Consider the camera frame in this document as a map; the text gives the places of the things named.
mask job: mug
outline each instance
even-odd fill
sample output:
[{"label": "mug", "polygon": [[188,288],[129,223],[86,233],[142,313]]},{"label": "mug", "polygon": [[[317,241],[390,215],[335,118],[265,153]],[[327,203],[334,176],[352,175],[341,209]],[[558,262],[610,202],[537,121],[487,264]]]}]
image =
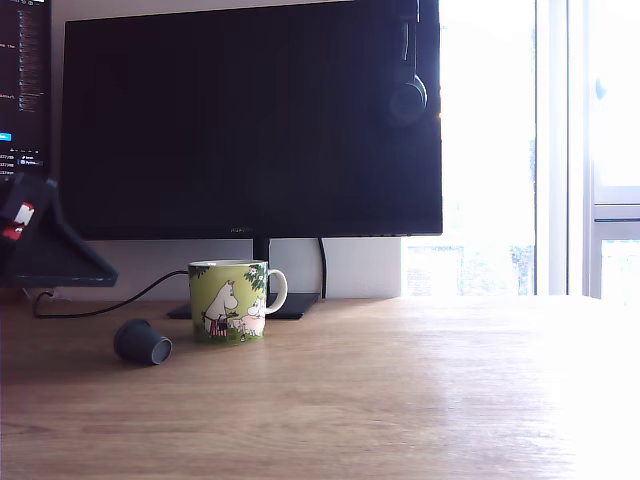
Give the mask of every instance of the mug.
[{"label": "mug", "polygon": [[[280,281],[276,301],[267,307],[267,279]],[[189,264],[193,332],[199,343],[239,344],[264,335],[265,315],[287,298],[287,279],[258,260],[215,260]]]}]

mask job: monitor base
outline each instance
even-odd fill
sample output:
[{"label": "monitor base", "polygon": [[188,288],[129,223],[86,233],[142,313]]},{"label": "monitor base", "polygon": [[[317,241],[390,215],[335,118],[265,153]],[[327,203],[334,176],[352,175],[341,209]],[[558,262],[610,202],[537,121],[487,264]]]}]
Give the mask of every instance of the monitor base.
[{"label": "monitor base", "polygon": [[[272,315],[267,315],[268,319],[278,320],[300,320],[305,313],[318,301],[318,293],[290,293],[280,310]],[[269,295],[267,305],[272,305],[276,300],[276,294]],[[191,305],[183,305],[170,311],[169,318],[175,320],[191,320]]]}]

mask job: black headphones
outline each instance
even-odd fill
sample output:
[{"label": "black headphones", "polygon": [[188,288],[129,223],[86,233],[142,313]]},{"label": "black headphones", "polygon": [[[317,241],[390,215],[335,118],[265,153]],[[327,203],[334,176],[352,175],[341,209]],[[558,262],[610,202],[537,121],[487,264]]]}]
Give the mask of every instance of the black headphones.
[{"label": "black headphones", "polygon": [[401,49],[396,60],[395,86],[387,109],[392,126],[407,127],[417,122],[427,108],[427,89],[417,72],[420,0],[397,0],[394,4]]}]

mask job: white wall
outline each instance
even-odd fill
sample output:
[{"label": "white wall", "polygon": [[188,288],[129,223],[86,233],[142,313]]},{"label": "white wall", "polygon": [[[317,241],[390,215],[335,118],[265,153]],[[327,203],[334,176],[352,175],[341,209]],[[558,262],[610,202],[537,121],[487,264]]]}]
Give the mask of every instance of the white wall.
[{"label": "white wall", "polygon": [[[294,0],[55,0],[53,2],[54,118],[59,120],[62,98],[64,24],[67,20],[145,15],[192,10],[238,8],[268,4],[301,3]],[[60,122],[54,121],[54,138]],[[59,151],[59,142],[54,142]],[[248,258],[250,241],[146,241],[94,242],[93,247],[119,271],[113,289],[60,289],[73,299],[121,300],[142,290],[172,270],[195,260]],[[399,239],[327,240],[328,294],[333,298],[394,297],[401,291]],[[288,277],[294,292],[319,292],[321,265],[314,240],[275,240],[271,265]],[[174,278],[150,292],[147,299],[186,300],[185,278]]]}]

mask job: black monitor screen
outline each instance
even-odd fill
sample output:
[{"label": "black monitor screen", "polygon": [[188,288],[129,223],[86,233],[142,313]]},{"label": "black monitor screen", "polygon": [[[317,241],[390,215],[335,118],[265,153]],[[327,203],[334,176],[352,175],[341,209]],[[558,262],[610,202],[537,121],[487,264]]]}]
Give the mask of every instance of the black monitor screen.
[{"label": "black monitor screen", "polygon": [[397,128],[392,3],[68,22],[67,219],[89,239],[441,233],[438,4],[427,108]]},{"label": "black monitor screen", "polygon": [[0,178],[44,173],[49,147],[49,0],[0,0]]}]

